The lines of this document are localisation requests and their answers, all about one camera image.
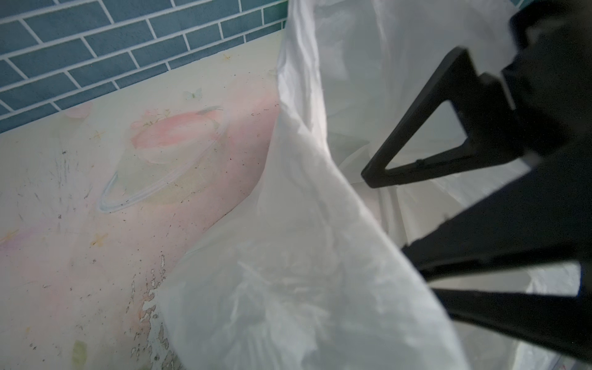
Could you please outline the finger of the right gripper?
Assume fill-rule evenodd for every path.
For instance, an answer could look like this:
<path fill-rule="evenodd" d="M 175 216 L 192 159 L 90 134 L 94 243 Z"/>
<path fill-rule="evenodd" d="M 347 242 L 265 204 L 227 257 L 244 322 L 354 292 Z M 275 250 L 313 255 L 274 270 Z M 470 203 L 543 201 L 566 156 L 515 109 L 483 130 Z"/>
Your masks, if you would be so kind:
<path fill-rule="evenodd" d="M 591 140 L 534 170 L 402 250 L 425 280 L 577 262 L 591 270 Z"/>

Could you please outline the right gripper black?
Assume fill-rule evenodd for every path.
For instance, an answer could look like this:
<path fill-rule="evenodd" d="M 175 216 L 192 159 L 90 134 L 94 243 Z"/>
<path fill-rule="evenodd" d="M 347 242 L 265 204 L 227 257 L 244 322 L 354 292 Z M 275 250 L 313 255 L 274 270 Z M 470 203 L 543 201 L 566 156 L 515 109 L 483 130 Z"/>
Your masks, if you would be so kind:
<path fill-rule="evenodd" d="M 470 53 L 443 58 L 393 132 L 361 172 L 371 188 L 432 180 L 521 160 L 529 168 L 591 131 L 591 4 L 535 1 L 509 21 L 517 54 L 502 82 L 478 74 Z M 464 142 L 413 163 L 389 167 L 434 112 L 450 103 Z"/>

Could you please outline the white plastic bag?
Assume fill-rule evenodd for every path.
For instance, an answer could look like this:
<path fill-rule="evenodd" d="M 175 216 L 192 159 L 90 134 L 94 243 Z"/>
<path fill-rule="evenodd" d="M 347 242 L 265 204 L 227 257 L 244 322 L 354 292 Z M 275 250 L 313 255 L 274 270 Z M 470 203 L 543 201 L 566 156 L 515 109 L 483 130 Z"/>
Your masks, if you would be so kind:
<path fill-rule="evenodd" d="M 290 3 L 263 174 L 158 291 L 186 368 L 584 368 L 453 323 L 405 257 L 411 242 L 526 174 L 526 163 L 356 192 L 453 47 L 500 75 L 516 52 L 507 28 L 516 11 L 510 1 Z"/>

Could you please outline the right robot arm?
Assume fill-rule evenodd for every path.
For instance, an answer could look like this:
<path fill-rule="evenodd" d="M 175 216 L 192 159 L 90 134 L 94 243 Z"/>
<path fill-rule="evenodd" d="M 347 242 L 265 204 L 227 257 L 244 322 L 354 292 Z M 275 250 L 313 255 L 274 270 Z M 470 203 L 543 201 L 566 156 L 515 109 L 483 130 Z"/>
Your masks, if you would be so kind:
<path fill-rule="evenodd" d="M 534 154 L 526 175 L 403 250 L 427 281 L 575 261 L 574 296 L 436 290 L 448 315 L 591 361 L 591 4 L 537 1 L 510 20 L 517 54 L 501 79 L 450 51 L 362 171 L 372 188 L 509 163 Z M 388 164 L 444 102 L 466 133 L 461 146 Z"/>

